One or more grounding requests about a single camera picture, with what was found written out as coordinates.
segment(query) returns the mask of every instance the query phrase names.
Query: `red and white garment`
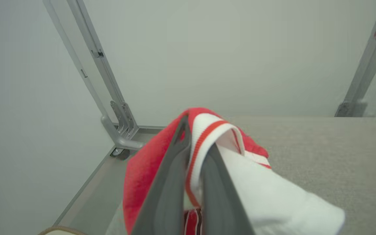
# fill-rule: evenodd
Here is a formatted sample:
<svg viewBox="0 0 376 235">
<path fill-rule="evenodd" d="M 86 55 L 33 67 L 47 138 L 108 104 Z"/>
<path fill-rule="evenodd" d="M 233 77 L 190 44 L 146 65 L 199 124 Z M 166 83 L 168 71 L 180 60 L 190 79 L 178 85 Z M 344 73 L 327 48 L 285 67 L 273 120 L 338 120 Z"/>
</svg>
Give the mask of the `red and white garment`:
<svg viewBox="0 0 376 235">
<path fill-rule="evenodd" d="M 334 235 L 344 212 L 271 170 L 265 149 L 216 113 L 193 108 L 182 113 L 141 149 L 127 165 L 123 211 L 130 234 L 181 118 L 188 115 L 191 155 L 185 182 L 185 234 L 202 231 L 200 170 L 216 143 L 256 234 Z"/>
</svg>

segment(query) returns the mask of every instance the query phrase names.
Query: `metal frame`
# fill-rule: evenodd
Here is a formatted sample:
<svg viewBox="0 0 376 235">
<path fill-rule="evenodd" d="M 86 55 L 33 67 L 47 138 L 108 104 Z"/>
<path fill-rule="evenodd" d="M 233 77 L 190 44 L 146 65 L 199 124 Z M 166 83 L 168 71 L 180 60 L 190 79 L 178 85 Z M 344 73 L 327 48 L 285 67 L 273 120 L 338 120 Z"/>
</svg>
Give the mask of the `metal frame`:
<svg viewBox="0 0 376 235">
<path fill-rule="evenodd" d="M 116 79 L 114 78 L 111 67 L 109 66 L 106 55 L 102 49 L 100 40 L 95 33 L 94 26 L 92 25 L 91 19 L 89 18 L 84 2 L 82 0 L 66 1 L 70 9 L 72 10 L 79 30 L 81 31 L 82 36 L 85 40 L 85 44 L 90 50 L 98 71 L 100 72 L 100 75 L 111 95 L 111 98 L 113 99 L 111 101 L 111 108 L 114 110 L 119 123 L 114 124 L 108 116 L 106 107 L 103 106 L 100 97 L 97 95 L 97 92 L 94 89 L 94 86 L 86 75 L 85 69 L 79 61 L 79 58 L 76 55 L 76 52 L 73 49 L 73 46 L 61 25 L 61 22 L 51 3 L 51 0 L 43 0 L 43 3 L 46 6 L 49 16 L 51 17 L 59 35 L 61 36 L 61 39 L 63 40 L 64 45 L 69 52 L 73 63 L 75 64 L 75 67 L 80 72 L 79 74 L 81 75 L 82 80 L 85 82 L 88 91 L 94 98 L 97 107 L 100 109 L 100 112 L 102 114 L 101 123 L 103 124 L 109 136 L 113 140 L 115 146 L 117 147 L 117 149 L 113 151 L 113 155 L 118 155 L 123 149 L 141 149 L 145 143 L 131 140 L 131 138 L 139 130 L 139 126 L 137 125 L 132 113 L 130 112 L 128 104 L 124 102 L 124 97 L 121 94 Z"/>
<path fill-rule="evenodd" d="M 342 104 L 336 111 L 336 117 L 361 117 L 367 107 L 363 98 L 376 73 L 376 22 L 368 39 L 367 47 L 361 57 L 355 76 L 349 86 Z"/>
</svg>

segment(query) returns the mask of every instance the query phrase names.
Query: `folded cloth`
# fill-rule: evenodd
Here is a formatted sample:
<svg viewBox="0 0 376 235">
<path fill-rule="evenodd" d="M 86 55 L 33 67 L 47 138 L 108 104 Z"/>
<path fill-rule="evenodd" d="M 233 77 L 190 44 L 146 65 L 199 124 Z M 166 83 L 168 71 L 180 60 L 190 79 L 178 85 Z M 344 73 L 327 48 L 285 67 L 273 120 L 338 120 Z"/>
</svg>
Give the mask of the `folded cloth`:
<svg viewBox="0 0 376 235">
<path fill-rule="evenodd" d="M 336 234 L 344 212 L 271 170 L 268 153 L 216 113 L 192 108 L 152 138 L 127 165 L 123 211 L 128 233 L 146 198 L 179 121 L 188 115 L 191 153 L 185 182 L 185 233 L 201 232 L 200 170 L 216 143 L 256 234 Z"/>
</svg>

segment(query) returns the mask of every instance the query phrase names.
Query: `gray floor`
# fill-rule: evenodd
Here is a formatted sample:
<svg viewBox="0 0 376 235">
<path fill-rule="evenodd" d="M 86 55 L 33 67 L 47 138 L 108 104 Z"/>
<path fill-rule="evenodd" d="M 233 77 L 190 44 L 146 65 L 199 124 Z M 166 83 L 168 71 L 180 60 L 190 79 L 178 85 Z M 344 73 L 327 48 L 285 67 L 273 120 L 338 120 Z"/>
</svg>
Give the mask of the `gray floor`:
<svg viewBox="0 0 376 235">
<path fill-rule="evenodd" d="M 229 121 L 268 150 L 275 172 L 346 211 L 340 234 L 376 234 L 376 118 Z M 152 136 L 136 138 L 147 141 Z M 122 199 L 126 161 L 109 164 L 70 227 L 88 235 L 105 234 Z"/>
</svg>

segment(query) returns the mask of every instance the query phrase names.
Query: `beige rope trim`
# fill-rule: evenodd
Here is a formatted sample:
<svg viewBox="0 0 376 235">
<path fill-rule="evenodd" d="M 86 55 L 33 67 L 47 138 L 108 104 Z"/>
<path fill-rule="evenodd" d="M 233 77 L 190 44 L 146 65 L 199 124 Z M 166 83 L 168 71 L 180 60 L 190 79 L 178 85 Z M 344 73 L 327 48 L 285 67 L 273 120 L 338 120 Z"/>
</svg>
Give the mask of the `beige rope trim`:
<svg viewBox="0 0 376 235">
<path fill-rule="evenodd" d="M 78 230 L 75 230 L 75 229 L 72 229 L 72 228 L 69 228 L 69 227 L 64 227 L 64 226 L 53 226 L 53 227 L 50 227 L 50 228 L 44 230 L 43 232 L 39 233 L 39 235 L 46 235 L 49 232 L 56 231 L 56 230 L 70 232 L 70 233 L 73 233 L 75 235 L 86 235 L 83 232 L 80 232 Z"/>
</svg>

